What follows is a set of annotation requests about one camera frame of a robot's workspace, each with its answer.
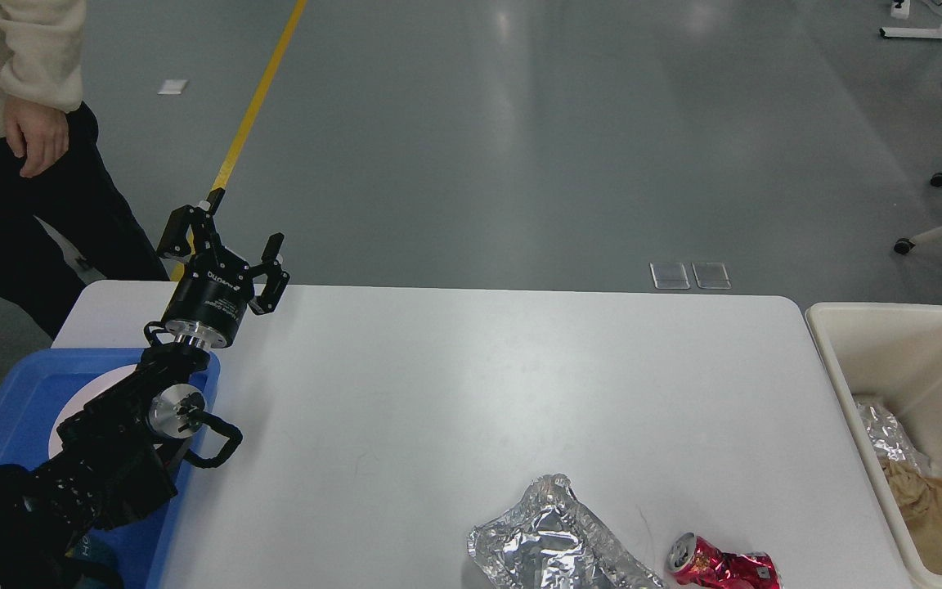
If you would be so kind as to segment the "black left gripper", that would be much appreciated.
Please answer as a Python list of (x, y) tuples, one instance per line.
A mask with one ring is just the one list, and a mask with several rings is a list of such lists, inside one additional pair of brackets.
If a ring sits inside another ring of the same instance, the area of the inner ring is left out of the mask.
[[(155, 253), (186, 263), (161, 323), (174, 335), (194, 333), (213, 349), (231, 347), (248, 307), (255, 316), (276, 311), (290, 275), (278, 258), (285, 235), (267, 239), (259, 262), (249, 263), (224, 245), (214, 225), (224, 187), (212, 189), (197, 205), (183, 205), (168, 216)], [(264, 278), (255, 291), (254, 280)]]

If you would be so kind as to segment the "person left hand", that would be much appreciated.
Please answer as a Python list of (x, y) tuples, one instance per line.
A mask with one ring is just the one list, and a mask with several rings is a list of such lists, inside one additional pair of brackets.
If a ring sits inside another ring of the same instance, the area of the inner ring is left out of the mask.
[(56, 108), (9, 96), (3, 124), (12, 155), (22, 161), (20, 178), (37, 178), (69, 149), (66, 113)]

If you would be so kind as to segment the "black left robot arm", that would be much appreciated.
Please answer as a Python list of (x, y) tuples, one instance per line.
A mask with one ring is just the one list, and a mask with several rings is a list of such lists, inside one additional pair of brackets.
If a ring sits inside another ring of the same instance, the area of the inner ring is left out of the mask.
[(213, 349), (233, 344), (244, 313), (272, 313), (290, 276), (269, 237), (252, 264), (229, 250), (214, 226), (217, 187), (172, 211), (157, 253), (183, 275), (134, 372), (57, 426), (62, 450), (38, 467), (0, 465), (0, 588), (121, 588), (115, 567), (83, 558), (93, 529), (112, 530), (153, 514), (178, 493), (182, 463), (219, 467), (242, 432), (207, 409), (193, 384)]

